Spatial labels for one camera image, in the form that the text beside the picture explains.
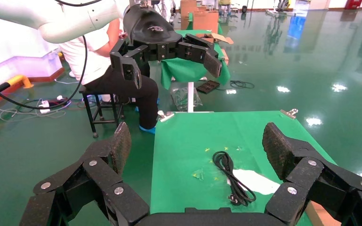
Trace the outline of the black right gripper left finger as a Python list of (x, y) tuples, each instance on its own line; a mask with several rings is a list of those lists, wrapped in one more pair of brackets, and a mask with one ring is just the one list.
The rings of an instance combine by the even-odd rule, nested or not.
[(113, 226), (134, 226), (149, 214), (148, 204), (122, 179), (131, 151), (129, 128), (93, 142), (73, 164), (34, 186), (22, 226), (66, 226), (94, 202)]

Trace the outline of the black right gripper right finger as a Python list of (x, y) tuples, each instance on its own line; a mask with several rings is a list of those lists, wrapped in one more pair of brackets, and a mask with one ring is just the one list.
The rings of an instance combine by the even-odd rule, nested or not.
[(362, 176), (329, 162), (308, 142), (287, 137), (272, 122), (264, 128), (262, 144), (282, 181), (266, 214), (294, 226), (315, 202), (342, 225), (362, 226)]

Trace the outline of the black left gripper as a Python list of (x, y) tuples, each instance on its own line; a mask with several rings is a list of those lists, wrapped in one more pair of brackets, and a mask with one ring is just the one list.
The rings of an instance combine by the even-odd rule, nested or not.
[(178, 34), (173, 26), (152, 7), (129, 6), (123, 27), (129, 40), (119, 39), (110, 51), (113, 70), (125, 80), (142, 87), (140, 66), (147, 61), (181, 58), (200, 63), (215, 78), (221, 75), (222, 63), (214, 44), (187, 33)]

